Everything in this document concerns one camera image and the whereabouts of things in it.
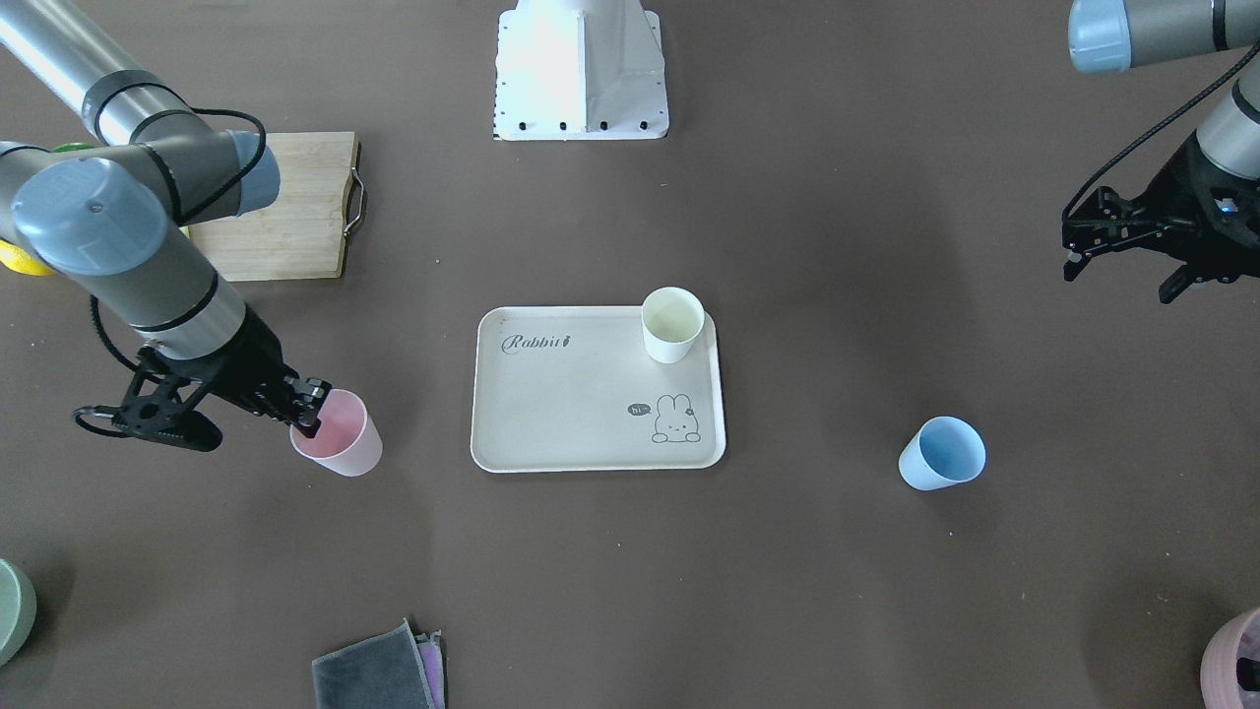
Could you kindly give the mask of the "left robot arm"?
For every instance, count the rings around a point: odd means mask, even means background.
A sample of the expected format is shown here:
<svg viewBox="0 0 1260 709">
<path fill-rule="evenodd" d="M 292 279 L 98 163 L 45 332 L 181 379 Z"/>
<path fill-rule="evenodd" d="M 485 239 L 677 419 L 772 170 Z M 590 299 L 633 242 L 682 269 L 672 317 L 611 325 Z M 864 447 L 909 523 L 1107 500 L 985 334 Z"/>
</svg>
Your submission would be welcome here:
<svg viewBox="0 0 1260 709">
<path fill-rule="evenodd" d="M 1075 1 L 1067 47 L 1084 76 L 1120 76 L 1234 52 L 1234 63 L 1108 159 L 1063 208 L 1062 278 L 1105 254 L 1150 251 L 1174 261 L 1158 288 L 1172 302 L 1188 288 L 1255 278 L 1259 269 L 1259 14 L 1255 1 Z M 1102 176 L 1149 139 L 1218 94 L 1138 196 Z"/>
</svg>

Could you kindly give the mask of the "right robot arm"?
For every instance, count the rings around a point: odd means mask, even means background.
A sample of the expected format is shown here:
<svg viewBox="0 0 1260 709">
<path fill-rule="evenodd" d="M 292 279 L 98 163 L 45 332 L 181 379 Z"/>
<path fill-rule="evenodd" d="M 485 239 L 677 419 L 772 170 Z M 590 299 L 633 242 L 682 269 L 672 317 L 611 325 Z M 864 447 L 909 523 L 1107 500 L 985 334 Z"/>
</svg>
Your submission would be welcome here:
<svg viewBox="0 0 1260 709">
<path fill-rule="evenodd" d="M 116 407 L 76 424 L 107 438 L 215 450 L 207 395 L 312 438 L 328 382 L 284 363 L 278 337 L 183 233 L 278 198 L 265 126 L 218 131 L 71 1 L 5 1 L 3 44 L 64 103 L 98 147 L 3 144 L 3 241 L 26 251 L 142 337 Z"/>
</svg>

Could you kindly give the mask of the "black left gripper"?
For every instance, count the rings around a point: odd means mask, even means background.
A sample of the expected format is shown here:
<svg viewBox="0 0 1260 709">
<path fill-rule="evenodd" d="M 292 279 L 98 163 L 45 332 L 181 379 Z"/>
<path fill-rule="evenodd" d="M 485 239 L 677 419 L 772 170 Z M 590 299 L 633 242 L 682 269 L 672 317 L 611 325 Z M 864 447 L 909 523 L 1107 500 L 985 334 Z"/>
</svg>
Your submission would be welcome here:
<svg viewBox="0 0 1260 709">
<path fill-rule="evenodd" d="M 1090 193 L 1063 217 L 1062 242 L 1067 283 L 1111 252 L 1147 248 L 1179 261 L 1158 288 L 1160 303 L 1211 280 L 1256 278 L 1257 180 L 1216 166 L 1188 136 L 1140 196 L 1124 199 L 1108 186 Z"/>
</svg>

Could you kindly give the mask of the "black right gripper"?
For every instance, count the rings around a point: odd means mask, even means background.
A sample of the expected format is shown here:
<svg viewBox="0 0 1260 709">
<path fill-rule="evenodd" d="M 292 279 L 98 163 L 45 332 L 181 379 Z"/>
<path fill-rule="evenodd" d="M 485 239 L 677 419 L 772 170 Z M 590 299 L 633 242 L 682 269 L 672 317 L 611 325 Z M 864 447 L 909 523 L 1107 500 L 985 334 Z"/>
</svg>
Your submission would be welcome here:
<svg viewBox="0 0 1260 709">
<path fill-rule="evenodd" d="M 79 407 L 73 419 L 81 429 L 107 438 L 135 438 L 185 450 L 215 450 L 223 434 L 198 406 L 207 395 L 228 400 L 252 416 L 289 424 L 302 438 L 314 440 L 331 387 L 319 378 L 302 378 L 284 363 L 281 343 L 255 309 L 246 309 L 238 332 L 223 348 L 189 360 L 173 359 L 145 345 L 130 360 L 110 340 L 100 310 L 92 322 L 106 349 L 132 372 L 117 407 Z"/>
</svg>

